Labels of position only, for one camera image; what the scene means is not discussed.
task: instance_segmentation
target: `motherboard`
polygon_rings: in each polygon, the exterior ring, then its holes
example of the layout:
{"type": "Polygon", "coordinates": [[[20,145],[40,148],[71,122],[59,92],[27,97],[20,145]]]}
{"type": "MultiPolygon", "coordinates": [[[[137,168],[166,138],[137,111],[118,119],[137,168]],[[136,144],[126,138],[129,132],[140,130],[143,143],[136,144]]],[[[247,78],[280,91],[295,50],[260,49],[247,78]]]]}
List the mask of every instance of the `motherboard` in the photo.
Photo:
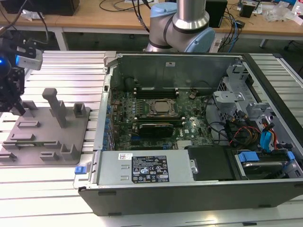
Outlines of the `motherboard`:
{"type": "Polygon", "coordinates": [[[213,144],[204,118],[205,97],[180,90],[176,97],[149,98],[112,90],[115,150],[184,149],[213,144]]]}

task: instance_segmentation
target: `gray 3d printed part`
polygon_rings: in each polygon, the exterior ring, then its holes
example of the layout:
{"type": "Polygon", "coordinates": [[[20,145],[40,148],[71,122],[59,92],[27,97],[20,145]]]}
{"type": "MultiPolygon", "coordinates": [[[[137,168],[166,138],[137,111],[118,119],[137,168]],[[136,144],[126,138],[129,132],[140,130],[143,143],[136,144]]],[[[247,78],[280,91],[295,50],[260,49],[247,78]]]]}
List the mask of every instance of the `gray 3d printed part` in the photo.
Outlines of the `gray 3d printed part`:
{"type": "Polygon", "coordinates": [[[28,105],[0,151],[0,166],[74,165],[80,160],[90,108],[65,107],[56,90],[44,92],[52,109],[28,105]]]}

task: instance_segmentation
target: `blue led light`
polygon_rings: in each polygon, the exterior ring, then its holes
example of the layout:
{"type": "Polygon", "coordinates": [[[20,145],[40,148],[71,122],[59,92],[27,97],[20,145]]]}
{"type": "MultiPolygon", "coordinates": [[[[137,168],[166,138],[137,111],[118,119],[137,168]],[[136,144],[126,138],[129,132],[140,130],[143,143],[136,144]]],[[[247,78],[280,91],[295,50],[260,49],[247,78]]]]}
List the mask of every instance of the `blue led light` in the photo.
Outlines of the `blue led light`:
{"type": "Polygon", "coordinates": [[[19,63],[19,56],[16,55],[16,65],[18,65],[18,63],[19,63]]]}

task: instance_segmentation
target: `aluminum extrusion table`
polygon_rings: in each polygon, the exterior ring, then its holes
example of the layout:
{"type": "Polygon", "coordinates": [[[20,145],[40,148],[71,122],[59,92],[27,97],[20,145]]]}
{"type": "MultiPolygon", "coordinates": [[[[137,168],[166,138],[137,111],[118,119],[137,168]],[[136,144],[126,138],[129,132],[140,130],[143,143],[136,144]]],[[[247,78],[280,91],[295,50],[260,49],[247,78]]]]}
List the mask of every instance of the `aluminum extrusion table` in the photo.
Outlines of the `aluminum extrusion table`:
{"type": "MultiPolygon", "coordinates": [[[[45,52],[40,71],[27,76],[23,100],[48,106],[41,96],[45,87],[55,87],[58,100],[66,106],[84,102],[92,109],[80,163],[92,156],[101,99],[104,52],[45,52]]],[[[251,55],[268,80],[303,124],[302,79],[281,58],[272,54],[251,55]]],[[[16,116],[0,117],[0,143],[12,129],[16,116]]],[[[1,226],[98,226],[98,227],[176,227],[243,226],[256,222],[262,226],[302,226],[303,196],[276,208],[214,210],[202,212],[98,217],[73,188],[75,166],[0,168],[1,226]]]]}

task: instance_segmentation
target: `cpu socket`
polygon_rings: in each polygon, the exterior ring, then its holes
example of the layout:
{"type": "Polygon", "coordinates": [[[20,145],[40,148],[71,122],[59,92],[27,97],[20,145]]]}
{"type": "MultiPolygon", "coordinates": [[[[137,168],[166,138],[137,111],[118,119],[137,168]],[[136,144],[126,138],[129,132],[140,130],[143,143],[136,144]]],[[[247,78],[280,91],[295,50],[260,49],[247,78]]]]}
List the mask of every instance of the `cpu socket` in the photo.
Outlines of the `cpu socket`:
{"type": "Polygon", "coordinates": [[[171,99],[151,100],[149,115],[176,115],[174,103],[171,99]]]}

